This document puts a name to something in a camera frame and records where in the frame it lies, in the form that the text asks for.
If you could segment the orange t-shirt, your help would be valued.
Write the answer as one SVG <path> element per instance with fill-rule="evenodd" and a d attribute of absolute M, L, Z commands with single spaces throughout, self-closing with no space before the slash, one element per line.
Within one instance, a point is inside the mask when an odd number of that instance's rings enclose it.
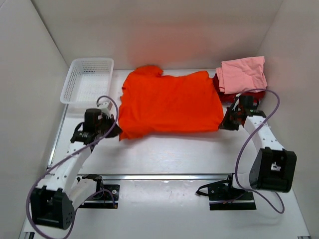
<path fill-rule="evenodd" d="M 127 76 L 122 92 L 118 119 L 121 140 L 151 133 L 215 132 L 224 117 L 207 71 L 172 76 L 158 66 L 142 66 Z"/>

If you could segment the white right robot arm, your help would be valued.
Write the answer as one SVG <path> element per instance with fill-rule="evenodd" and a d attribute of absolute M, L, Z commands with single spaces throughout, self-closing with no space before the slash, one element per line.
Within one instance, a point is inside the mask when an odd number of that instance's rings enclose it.
<path fill-rule="evenodd" d="M 239 162 L 235 163 L 232 182 L 223 187 L 228 199 L 236 199 L 242 190 L 281 193 L 291 190 L 297 156 L 278 142 L 267 124 L 268 119 L 263 111 L 257 110 L 250 95 L 237 96 L 227 108 L 219 129 L 238 130 L 242 126 L 249 133 L 246 141 L 252 141 L 257 151 L 248 172 L 239 173 Z"/>

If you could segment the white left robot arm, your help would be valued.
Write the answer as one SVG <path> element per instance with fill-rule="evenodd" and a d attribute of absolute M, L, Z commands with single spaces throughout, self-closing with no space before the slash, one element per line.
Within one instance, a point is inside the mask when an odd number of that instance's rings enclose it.
<path fill-rule="evenodd" d="M 104 194 L 100 177 L 77 175 L 95 146 L 103 138 L 121 134 L 114 115 L 107 107 L 87 109 L 70 139 L 67 160 L 53 166 L 53 174 L 40 180 L 30 194 L 30 218 L 36 225 L 66 230 L 74 221 L 75 211 L 90 196 Z"/>

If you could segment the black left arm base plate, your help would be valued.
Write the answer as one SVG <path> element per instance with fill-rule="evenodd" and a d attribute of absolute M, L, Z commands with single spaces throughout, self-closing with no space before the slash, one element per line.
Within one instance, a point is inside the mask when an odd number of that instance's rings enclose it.
<path fill-rule="evenodd" d="M 120 185 L 110 184 L 97 174 L 87 174 L 82 177 L 77 177 L 77 181 L 81 182 L 84 179 L 90 179 L 96 182 L 96 192 L 98 194 L 91 196 L 83 202 L 79 208 L 83 209 L 117 209 L 120 195 Z"/>

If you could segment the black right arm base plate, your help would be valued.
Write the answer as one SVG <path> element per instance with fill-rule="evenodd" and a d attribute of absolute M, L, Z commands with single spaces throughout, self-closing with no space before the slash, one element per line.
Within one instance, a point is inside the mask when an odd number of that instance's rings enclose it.
<path fill-rule="evenodd" d="M 233 175 L 229 175 L 224 180 L 202 185 L 195 194 L 208 197 L 211 211 L 256 210 L 253 193 L 234 188 L 232 179 Z"/>

